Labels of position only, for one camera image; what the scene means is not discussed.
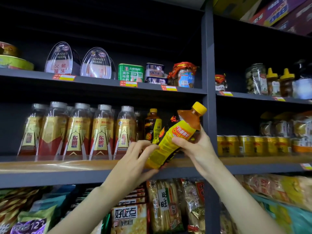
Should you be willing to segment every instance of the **price tag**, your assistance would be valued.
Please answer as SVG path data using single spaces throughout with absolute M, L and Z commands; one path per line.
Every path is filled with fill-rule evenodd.
M 301 163 L 300 165 L 303 168 L 303 170 L 312 171 L 312 166 L 309 163 Z
M 220 93 L 222 96 L 233 96 L 233 94 L 232 94 L 231 92 L 219 91 L 219 93 Z
M 124 80 L 121 80 L 121 81 L 120 81 L 120 86 L 137 87 L 137 86 L 138 86 L 138 82 L 132 82 L 132 81 L 124 81 Z
M 52 79 L 74 81 L 75 77 L 76 77 L 75 75 L 70 74 L 54 74 Z
M 273 97 L 273 98 L 274 98 L 274 100 L 276 100 L 276 101 L 286 102 L 286 100 L 285 100 L 284 98 L 282 98 L 282 97 Z
M 161 89 L 164 91 L 177 91 L 177 87 L 169 85 L 161 85 Z

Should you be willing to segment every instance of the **green tin can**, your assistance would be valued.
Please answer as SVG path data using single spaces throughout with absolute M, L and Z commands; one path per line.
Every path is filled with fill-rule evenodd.
M 143 82 L 144 67 L 141 65 L 118 65 L 118 80 Z

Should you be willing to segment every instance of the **shelf upright post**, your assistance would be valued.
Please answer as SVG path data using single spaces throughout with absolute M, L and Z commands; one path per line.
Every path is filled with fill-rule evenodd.
M 213 40 L 213 0 L 206 0 L 205 14 L 202 17 L 202 88 L 207 95 L 203 104 L 207 113 L 203 116 L 203 127 L 215 151 L 216 141 L 216 88 Z M 205 182 L 205 225 L 206 234 L 220 234 L 220 200 L 213 187 Z

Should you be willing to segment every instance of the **glass jar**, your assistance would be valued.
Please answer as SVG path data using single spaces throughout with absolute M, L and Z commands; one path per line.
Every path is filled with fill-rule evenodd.
M 252 64 L 246 70 L 247 93 L 268 95 L 266 68 L 262 63 Z
M 284 69 L 284 74 L 280 77 L 280 94 L 282 97 L 293 96 L 294 74 L 290 74 L 288 68 Z
M 278 75 L 272 72 L 272 68 L 268 69 L 267 84 L 268 84 L 268 95 L 280 96 Z

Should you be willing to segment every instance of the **cardboard box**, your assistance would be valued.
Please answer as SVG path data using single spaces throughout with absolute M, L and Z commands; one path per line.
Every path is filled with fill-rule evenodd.
M 273 0 L 255 14 L 249 22 L 262 26 L 272 26 L 305 1 L 306 0 Z
M 213 0 L 213 12 L 232 19 L 241 19 L 258 0 Z
M 312 0 L 297 7 L 287 15 L 280 23 L 274 26 L 277 29 L 289 31 L 299 35 L 307 35 L 312 32 Z

